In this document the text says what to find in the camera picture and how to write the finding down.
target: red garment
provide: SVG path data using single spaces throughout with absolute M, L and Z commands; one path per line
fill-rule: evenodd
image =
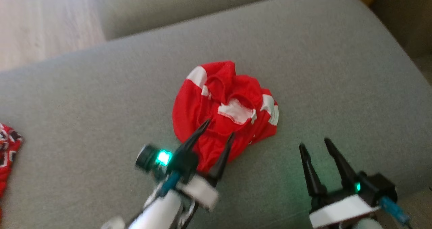
M 247 145 L 274 135 L 279 108 L 255 78 L 236 75 L 233 62 L 207 63 L 193 69 L 180 88 L 172 111 L 174 133 L 185 142 L 207 119 L 211 123 L 194 147 L 202 172 L 216 163 L 232 132 L 229 161 Z
M 12 162 L 22 142 L 23 138 L 20 134 L 14 129 L 0 123 L 0 198 L 3 197 L 7 177 L 12 170 Z

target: wooden floor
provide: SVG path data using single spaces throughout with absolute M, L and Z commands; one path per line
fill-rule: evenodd
M 0 71 L 103 42 L 94 0 L 0 0 Z

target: crumpled red clothing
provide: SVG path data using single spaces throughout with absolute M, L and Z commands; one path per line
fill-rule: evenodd
M 179 90 L 172 111 L 174 133 L 185 142 L 207 119 L 211 123 L 194 147 L 201 172 L 216 163 L 232 132 L 236 136 L 228 161 L 274 135 L 279 107 L 257 79 L 237 75 L 233 62 L 207 63 L 193 69 Z
M 23 137 L 20 134 L 14 129 L 0 123 L 0 198 L 3 197 L 7 178 L 12 171 L 13 160 L 22 142 Z

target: gray fabric upholstery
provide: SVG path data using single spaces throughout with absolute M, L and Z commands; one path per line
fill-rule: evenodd
M 432 178 L 432 89 L 358 0 L 268 0 L 0 76 L 0 118 L 26 139 L 2 201 L 4 228 L 98 228 L 128 219 L 153 182 L 149 142 L 175 148 L 171 109 L 188 73 L 233 60 L 279 103 L 278 133 L 225 170 L 221 200 L 190 228 L 307 228 L 298 144 L 329 190 L 331 137 L 356 170 L 403 197 Z
M 96 0 L 102 30 L 114 39 L 258 0 Z

